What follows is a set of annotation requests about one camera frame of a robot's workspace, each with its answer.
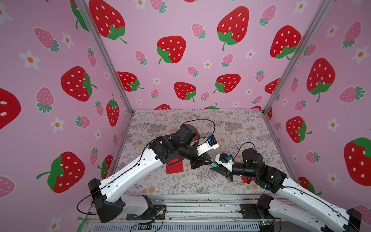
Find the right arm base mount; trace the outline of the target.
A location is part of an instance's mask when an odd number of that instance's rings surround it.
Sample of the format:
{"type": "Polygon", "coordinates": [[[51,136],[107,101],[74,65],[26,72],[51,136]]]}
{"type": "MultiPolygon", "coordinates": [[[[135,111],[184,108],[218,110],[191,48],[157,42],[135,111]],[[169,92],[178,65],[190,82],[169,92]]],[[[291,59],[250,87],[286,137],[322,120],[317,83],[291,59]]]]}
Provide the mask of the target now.
{"type": "Polygon", "coordinates": [[[256,204],[241,204],[239,213],[243,219],[274,219],[269,212],[270,203],[274,198],[267,194],[262,194],[256,204]]]}

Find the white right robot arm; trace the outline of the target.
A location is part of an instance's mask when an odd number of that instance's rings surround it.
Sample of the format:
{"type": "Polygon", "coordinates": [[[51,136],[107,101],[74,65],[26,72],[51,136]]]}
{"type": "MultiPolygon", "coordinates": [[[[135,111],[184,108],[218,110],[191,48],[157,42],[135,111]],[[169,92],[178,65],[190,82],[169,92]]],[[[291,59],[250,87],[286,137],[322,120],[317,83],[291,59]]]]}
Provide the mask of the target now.
{"type": "Polygon", "coordinates": [[[234,176],[251,177],[263,189],[284,197],[297,205],[292,207],[263,194],[256,203],[257,216],[285,219],[311,232],[358,232],[362,214],[357,210],[335,206],[310,192],[284,172],[264,163],[261,154],[248,148],[237,163],[225,153],[217,154],[212,170],[229,181],[234,176]]]}

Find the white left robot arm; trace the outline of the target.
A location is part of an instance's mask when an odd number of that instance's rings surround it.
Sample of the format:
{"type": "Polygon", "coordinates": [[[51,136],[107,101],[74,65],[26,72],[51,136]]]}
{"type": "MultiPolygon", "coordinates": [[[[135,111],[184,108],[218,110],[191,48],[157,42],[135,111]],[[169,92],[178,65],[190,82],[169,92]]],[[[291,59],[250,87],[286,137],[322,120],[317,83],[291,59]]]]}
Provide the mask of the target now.
{"type": "Polygon", "coordinates": [[[117,173],[88,183],[92,200],[101,223],[107,223],[121,214],[132,220],[158,217],[165,205],[155,206],[147,195],[128,196],[125,192],[145,175],[171,160],[178,163],[189,160],[193,169],[209,165],[208,151],[219,147],[213,135],[199,142],[199,132],[190,124],[182,124],[176,133],[155,138],[145,146],[142,154],[117,173]]]}

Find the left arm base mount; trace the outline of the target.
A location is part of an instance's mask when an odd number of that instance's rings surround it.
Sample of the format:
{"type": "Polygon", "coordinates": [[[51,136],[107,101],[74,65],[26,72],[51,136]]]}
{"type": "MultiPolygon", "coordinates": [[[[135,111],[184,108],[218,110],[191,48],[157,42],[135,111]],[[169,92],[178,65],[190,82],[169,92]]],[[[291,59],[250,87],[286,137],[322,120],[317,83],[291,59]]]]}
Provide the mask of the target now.
{"type": "Polygon", "coordinates": [[[147,195],[132,196],[134,201],[129,203],[133,209],[129,210],[126,220],[164,220],[166,216],[166,205],[154,205],[147,195]]]}

